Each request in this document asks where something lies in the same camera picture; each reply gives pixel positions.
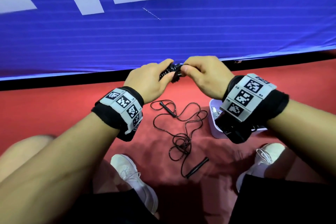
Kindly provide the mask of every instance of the person's left hand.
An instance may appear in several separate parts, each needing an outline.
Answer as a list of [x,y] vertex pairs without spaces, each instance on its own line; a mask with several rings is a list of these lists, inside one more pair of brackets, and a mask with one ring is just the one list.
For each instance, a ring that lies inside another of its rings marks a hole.
[[143,98],[145,104],[153,102],[162,95],[168,83],[173,79],[174,72],[168,73],[160,79],[160,74],[173,63],[172,59],[166,59],[160,64],[150,63],[132,70],[124,86],[135,89]]

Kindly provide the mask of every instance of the black trim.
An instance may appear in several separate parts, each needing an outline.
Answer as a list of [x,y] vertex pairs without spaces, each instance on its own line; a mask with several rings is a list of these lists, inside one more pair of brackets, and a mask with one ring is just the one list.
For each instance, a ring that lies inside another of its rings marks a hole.
[[[278,57],[243,60],[241,63],[236,63],[234,60],[224,61],[224,64],[231,71],[256,69],[264,67],[276,67],[285,65],[295,65],[309,63],[321,60],[329,60],[336,58],[335,55],[328,52],[308,52],[291,55],[283,55]],[[101,82],[119,82],[124,81],[131,70],[62,75],[43,78],[29,78],[0,81],[1,90],[23,90],[34,88],[47,88],[69,85],[81,85]]]

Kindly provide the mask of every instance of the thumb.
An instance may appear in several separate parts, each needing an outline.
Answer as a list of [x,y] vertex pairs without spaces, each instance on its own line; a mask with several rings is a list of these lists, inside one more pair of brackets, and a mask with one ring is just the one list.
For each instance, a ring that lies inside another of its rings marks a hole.
[[161,88],[162,89],[165,89],[166,86],[168,85],[168,83],[171,82],[171,80],[173,79],[174,77],[174,73],[175,72],[170,72],[170,73],[167,73],[166,75],[164,75],[161,80],[160,80],[160,84],[161,84]]
[[183,65],[181,67],[181,71],[189,76],[191,79],[193,79],[194,82],[198,83],[201,80],[202,73],[195,67],[190,65]]

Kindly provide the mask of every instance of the purple box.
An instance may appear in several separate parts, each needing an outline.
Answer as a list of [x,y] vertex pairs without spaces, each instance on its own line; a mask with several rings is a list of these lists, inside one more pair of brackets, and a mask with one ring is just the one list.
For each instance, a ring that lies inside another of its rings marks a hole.
[[[211,113],[211,117],[208,118],[209,120],[209,124],[210,124],[210,129],[211,129],[211,133],[212,136],[215,138],[227,138],[227,136],[221,131],[221,129],[219,127],[217,127],[217,125],[215,124],[215,117],[214,117],[214,113],[212,111],[212,108],[215,107],[216,110],[219,110],[219,107],[221,106],[222,101],[217,100],[217,99],[211,99],[209,102],[209,107],[210,107],[210,113]],[[267,128],[258,128],[257,131],[253,132],[251,136],[255,136],[256,134],[267,130]]]

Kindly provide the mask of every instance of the shoelace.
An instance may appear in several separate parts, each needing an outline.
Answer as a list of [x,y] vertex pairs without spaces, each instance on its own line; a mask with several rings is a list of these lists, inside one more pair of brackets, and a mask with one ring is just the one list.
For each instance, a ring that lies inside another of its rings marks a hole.
[[129,180],[129,181],[137,181],[137,178],[140,177],[141,173],[140,172],[135,172],[135,173],[129,173],[128,167],[125,167],[125,169],[121,172],[120,174],[122,176],[122,179]]
[[262,148],[258,148],[257,150],[256,150],[256,152],[257,152],[257,154],[263,159],[263,160],[265,160],[268,164],[273,164],[273,161],[272,161],[272,157],[271,157],[271,155],[267,152],[267,151],[265,151],[264,149],[262,149]]

